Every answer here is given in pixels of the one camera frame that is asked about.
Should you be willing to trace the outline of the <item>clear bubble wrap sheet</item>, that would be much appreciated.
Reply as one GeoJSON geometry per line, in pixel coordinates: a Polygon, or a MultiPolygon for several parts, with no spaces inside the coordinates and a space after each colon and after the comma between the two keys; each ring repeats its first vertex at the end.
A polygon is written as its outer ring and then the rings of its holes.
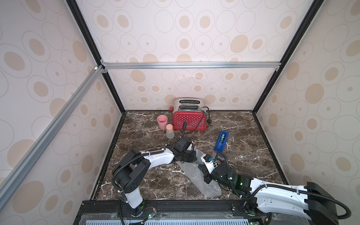
{"type": "Polygon", "coordinates": [[[200,193],[205,198],[214,198],[219,197],[222,195],[222,191],[220,186],[217,182],[211,181],[209,184],[207,184],[204,181],[204,174],[203,172],[198,168],[200,164],[203,164],[201,161],[201,156],[203,155],[203,152],[195,149],[196,151],[196,158],[197,160],[193,163],[188,162],[176,162],[181,170],[185,173],[185,175],[191,180],[191,182],[195,185],[195,187],[200,191],[200,193]]]}

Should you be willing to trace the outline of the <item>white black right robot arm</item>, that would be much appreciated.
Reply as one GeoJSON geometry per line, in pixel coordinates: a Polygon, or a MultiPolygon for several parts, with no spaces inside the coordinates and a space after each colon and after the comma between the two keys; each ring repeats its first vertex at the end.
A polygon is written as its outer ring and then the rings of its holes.
{"type": "Polygon", "coordinates": [[[294,215],[315,225],[337,225],[352,215],[349,207],[313,182],[291,186],[239,175],[226,160],[217,162],[208,154],[198,167],[206,183],[215,181],[228,188],[248,211],[294,215]]]}

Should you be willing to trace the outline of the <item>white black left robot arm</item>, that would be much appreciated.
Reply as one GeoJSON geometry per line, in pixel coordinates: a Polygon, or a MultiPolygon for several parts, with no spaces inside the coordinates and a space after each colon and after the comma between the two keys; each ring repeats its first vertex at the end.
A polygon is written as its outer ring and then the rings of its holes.
{"type": "Polygon", "coordinates": [[[131,209],[143,208],[143,197],[139,186],[150,169],[175,162],[193,163],[197,160],[190,138],[181,137],[176,143],[160,150],[144,151],[132,149],[112,171],[112,185],[119,190],[121,200],[131,209]]]}

